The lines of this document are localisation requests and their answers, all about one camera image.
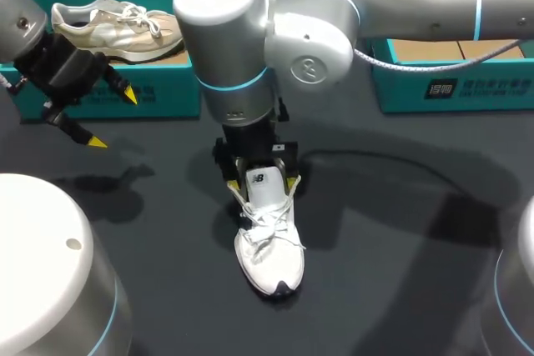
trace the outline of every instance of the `shoe toe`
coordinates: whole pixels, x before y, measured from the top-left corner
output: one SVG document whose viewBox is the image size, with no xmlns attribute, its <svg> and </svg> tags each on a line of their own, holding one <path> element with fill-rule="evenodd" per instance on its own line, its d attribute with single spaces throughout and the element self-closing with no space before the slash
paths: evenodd
<svg viewBox="0 0 534 356">
<path fill-rule="evenodd" d="M 245 275 L 262 293 L 283 296 L 294 292 L 304 275 L 304 251 L 287 243 L 277 243 L 255 261 L 244 240 L 235 241 L 235 250 Z"/>
</svg>

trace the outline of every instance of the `shoe box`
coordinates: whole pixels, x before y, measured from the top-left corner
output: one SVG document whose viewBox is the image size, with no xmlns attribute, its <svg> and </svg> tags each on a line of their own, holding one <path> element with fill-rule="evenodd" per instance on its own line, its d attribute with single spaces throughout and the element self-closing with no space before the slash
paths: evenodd
<svg viewBox="0 0 534 356">
<path fill-rule="evenodd" d="M 370 55 L 399 66 L 436 67 L 484 56 L 504 41 L 369 41 Z M 372 66 L 383 113 L 467 112 L 534 108 L 534 43 L 483 63 L 443 73 L 407 73 Z"/>
<path fill-rule="evenodd" d="M 94 0 L 35 0 L 47 13 L 54 3 L 82 6 Z M 138 4 L 148 10 L 173 13 L 173 0 L 119 0 Z M 79 105 L 66 109 L 72 118 L 196 118 L 200 114 L 200 92 L 187 52 L 158 62 L 113 67 L 133 86 L 139 104 L 122 102 L 108 90 L 106 83 L 96 88 Z M 0 65 L 0 74 L 11 83 L 17 83 L 20 74 L 10 65 Z M 44 95 L 30 83 L 13 101 L 23 121 L 41 118 Z"/>
</svg>

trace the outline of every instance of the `shoe sole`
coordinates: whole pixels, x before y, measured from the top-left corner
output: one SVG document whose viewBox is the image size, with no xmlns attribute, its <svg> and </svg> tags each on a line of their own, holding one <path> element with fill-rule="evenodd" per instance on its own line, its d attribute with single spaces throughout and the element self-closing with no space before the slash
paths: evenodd
<svg viewBox="0 0 534 356">
<path fill-rule="evenodd" d="M 302 270 L 303 270 L 303 273 L 300 275 L 300 280 L 299 282 L 297 283 L 297 286 L 295 289 L 291 289 L 288 287 L 288 290 L 289 292 L 288 293 L 266 293 L 263 289 L 261 289 L 258 285 L 256 285 L 256 282 L 249 276 L 249 274 L 247 273 L 247 270 L 246 268 L 244 267 L 243 265 L 243 259 L 241 258 L 241 253 L 238 251 L 238 236 L 235 237 L 234 239 L 234 249 L 235 249 L 235 254 L 237 255 L 237 259 L 239 261 L 239 266 L 241 266 L 241 271 L 243 271 L 243 274 L 244 276 L 247 278 L 247 280 L 249 281 L 249 283 L 252 285 L 252 287 L 262 296 L 266 297 L 266 298 L 285 298 L 287 296 L 290 296 L 292 295 L 293 293 L 297 292 L 300 288 L 300 285 L 302 284 L 302 278 L 304 277 L 304 265 L 305 265 L 305 261 L 304 261 L 304 255 L 302 256 Z"/>
<path fill-rule="evenodd" d="M 130 65 L 157 62 L 158 60 L 173 56 L 184 49 L 185 45 L 183 40 L 179 43 L 173 43 L 166 48 L 153 50 L 152 52 L 127 52 L 125 50 L 112 48 L 82 48 L 82 50 L 89 50 L 91 53 L 103 53 L 109 60 L 115 60 Z"/>
</svg>

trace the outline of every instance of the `screw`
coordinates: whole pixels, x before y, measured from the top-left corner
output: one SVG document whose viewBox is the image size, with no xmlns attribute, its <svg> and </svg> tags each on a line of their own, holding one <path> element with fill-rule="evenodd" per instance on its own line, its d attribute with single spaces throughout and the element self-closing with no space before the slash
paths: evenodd
<svg viewBox="0 0 534 356">
<path fill-rule="evenodd" d="M 19 20 L 17 21 L 17 27 L 19 29 L 23 29 L 24 31 L 26 31 L 29 26 L 30 26 L 29 21 L 25 17 L 19 18 Z"/>
</svg>

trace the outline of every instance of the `dark background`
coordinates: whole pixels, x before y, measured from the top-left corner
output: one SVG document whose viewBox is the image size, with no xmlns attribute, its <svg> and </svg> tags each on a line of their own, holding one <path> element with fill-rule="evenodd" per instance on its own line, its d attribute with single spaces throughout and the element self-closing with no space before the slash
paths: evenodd
<svg viewBox="0 0 534 356">
<path fill-rule="evenodd" d="M 258 298 L 233 249 L 235 209 L 200 120 L 87 123 L 87 149 L 19 125 L 0 93 L 0 172 L 81 205 L 128 292 L 132 356 L 452 356 L 479 351 L 496 250 L 534 194 L 531 113 L 384 116 L 367 66 L 338 88 L 285 89 L 304 182 L 303 288 Z"/>
</svg>

